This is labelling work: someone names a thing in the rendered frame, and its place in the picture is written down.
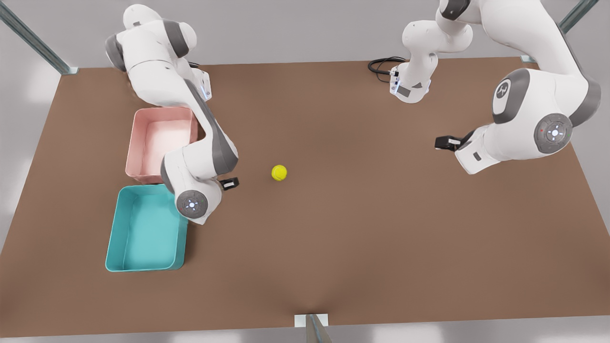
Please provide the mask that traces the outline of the teal plastic bin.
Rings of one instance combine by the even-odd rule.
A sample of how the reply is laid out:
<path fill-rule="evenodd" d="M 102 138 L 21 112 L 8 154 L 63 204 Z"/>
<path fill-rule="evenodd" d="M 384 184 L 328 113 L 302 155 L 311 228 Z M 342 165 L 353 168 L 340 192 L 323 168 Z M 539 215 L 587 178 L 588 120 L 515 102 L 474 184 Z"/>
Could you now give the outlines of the teal plastic bin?
<path fill-rule="evenodd" d="M 183 267 L 188 220 L 165 185 L 120 189 L 105 268 L 110 272 L 176 271 Z"/>

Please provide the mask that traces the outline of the pink plastic bin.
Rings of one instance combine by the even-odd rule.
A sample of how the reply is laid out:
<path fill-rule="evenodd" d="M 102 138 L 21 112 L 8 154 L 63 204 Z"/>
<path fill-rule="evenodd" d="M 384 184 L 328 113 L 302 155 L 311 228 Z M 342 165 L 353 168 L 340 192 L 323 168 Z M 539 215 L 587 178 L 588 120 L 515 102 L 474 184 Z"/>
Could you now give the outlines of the pink plastic bin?
<path fill-rule="evenodd" d="M 125 173 L 141 184 L 161 184 L 166 153 L 197 140 L 198 122 L 185 107 L 149 107 L 135 112 Z"/>

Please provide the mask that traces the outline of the silver frame post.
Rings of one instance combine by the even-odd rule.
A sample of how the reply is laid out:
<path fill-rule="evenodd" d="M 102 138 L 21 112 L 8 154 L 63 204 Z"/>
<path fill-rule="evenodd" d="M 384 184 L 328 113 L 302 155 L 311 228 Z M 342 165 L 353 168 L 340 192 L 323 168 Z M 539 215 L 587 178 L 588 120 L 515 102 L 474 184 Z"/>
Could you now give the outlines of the silver frame post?
<path fill-rule="evenodd" d="M 70 67 L 57 53 L 55 53 L 46 43 L 36 35 L 28 25 L 9 7 L 0 0 L 0 21 L 10 28 L 22 41 L 30 46 L 40 57 L 42 57 L 49 65 L 61 75 L 75 75 L 78 73 L 78 67 Z"/>
<path fill-rule="evenodd" d="M 604 49 L 610 0 L 540 0 L 582 66 Z"/>
<path fill-rule="evenodd" d="M 328 314 L 294 315 L 294 327 L 305 328 L 305 343 L 333 343 L 326 330 L 328 326 Z"/>

